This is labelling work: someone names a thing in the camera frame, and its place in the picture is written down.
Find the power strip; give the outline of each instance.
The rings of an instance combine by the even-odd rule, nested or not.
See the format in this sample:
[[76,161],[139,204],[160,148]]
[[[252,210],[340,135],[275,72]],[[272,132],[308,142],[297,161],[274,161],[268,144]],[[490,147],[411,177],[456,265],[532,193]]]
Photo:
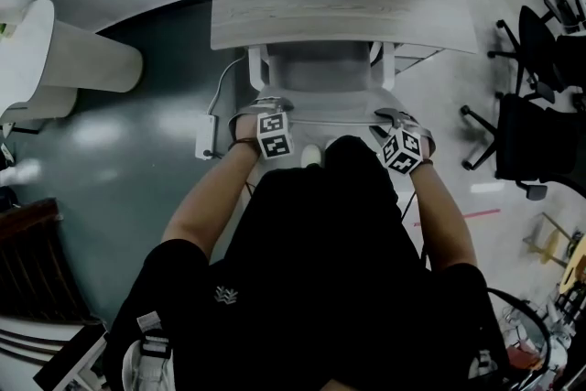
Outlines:
[[195,158],[211,160],[213,158],[216,140],[217,117],[211,114],[198,116],[195,136]]

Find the logo on shirt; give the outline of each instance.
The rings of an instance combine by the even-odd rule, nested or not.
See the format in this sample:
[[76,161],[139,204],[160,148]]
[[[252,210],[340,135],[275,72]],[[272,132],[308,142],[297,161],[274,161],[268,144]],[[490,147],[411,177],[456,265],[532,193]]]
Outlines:
[[238,295],[238,292],[233,288],[216,287],[216,295],[214,298],[218,303],[232,305],[236,302],[236,295]]

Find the white round table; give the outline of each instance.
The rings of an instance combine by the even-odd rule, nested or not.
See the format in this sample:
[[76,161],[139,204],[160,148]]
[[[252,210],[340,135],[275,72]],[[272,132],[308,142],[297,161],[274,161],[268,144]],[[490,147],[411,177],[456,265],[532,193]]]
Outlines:
[[138,50],[61,23],[51,1],[37,0],[0,39],[0,124],[65,117],[78,88],[128,92],[142,69]]

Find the person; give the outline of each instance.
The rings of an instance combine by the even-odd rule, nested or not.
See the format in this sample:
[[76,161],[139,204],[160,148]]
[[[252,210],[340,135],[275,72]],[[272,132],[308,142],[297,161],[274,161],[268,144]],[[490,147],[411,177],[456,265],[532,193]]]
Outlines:
[[[235,145],[146,258],[108,340],[112,389],[464,386],[501,336],[427,140],[410,178],[431,271],[402,225],[388,171],[353,136],[331,143],[322,164],[266,173],[224,259],[210,266],[259,158],[255,126],[255,116],[239,118]],[[141,374],[142,359],[129,354],[145,339],[139,319],[153,312],[172,355]],[[135,369],[123,386],[125,363]]]

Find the dark green floor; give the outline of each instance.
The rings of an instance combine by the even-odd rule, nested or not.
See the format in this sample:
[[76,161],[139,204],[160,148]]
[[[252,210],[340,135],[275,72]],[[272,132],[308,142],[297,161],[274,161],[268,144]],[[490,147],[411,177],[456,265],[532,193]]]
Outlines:
[[[108,323],[169,217],[214,164],[194,157],[194,122],[235,52],[210,50],[210,17],[206,3],[117,27],[107,36],[145,57],[138,86],[124,94],[80,91],[70,117],[47,122],[38,136],[6,140],[17,159],[39,160],[40,180],[14,189],[22,203],[57,198],[71,271],[90,310]],[[233,80],[224,80],[217,115],[233,113]]]

